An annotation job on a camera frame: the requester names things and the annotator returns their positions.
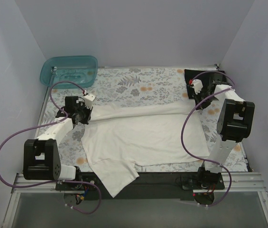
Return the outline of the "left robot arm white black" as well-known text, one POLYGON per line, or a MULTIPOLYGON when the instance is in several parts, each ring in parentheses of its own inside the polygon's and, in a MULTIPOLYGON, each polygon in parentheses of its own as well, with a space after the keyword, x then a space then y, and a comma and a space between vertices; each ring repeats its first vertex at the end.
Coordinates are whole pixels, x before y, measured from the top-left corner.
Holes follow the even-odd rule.
POLYGON ((78 124, 88 124, 96 96, 86 94, 65 97, 65 106, 56 114, 54 124, 36 139, 24 143, 23 175, 26 180, 66 181, 73 190, 82 187, 83 179, 75 166, 60 161, 58 146, 78 124))

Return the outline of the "white t shirt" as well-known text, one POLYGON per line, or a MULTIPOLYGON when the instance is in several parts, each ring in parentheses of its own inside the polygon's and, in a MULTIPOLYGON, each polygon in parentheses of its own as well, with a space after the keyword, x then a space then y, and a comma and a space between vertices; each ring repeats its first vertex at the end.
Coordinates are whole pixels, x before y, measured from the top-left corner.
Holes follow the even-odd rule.
POLYGON ((138 177, 135 165, 194 162, 209 149, 193 102, 96 105, 81 139, 88 163, 112 197, 138 177))

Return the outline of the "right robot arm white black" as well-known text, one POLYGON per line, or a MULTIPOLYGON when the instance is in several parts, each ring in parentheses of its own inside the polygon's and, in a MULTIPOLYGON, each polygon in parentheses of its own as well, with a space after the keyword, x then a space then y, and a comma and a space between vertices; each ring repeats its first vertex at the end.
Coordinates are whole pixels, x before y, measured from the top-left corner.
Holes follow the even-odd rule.
POLYGON ((189 81, 196 104, 210 97, 198 109, 207 108, 215 99, 223 102, 215 145, 197 172, 196 182, 202 189, 219 183, 223 164, 233 148, 248 138, 252 128, 255 104, 239 97, 226 78, 223 72, 204 71, 189 81))

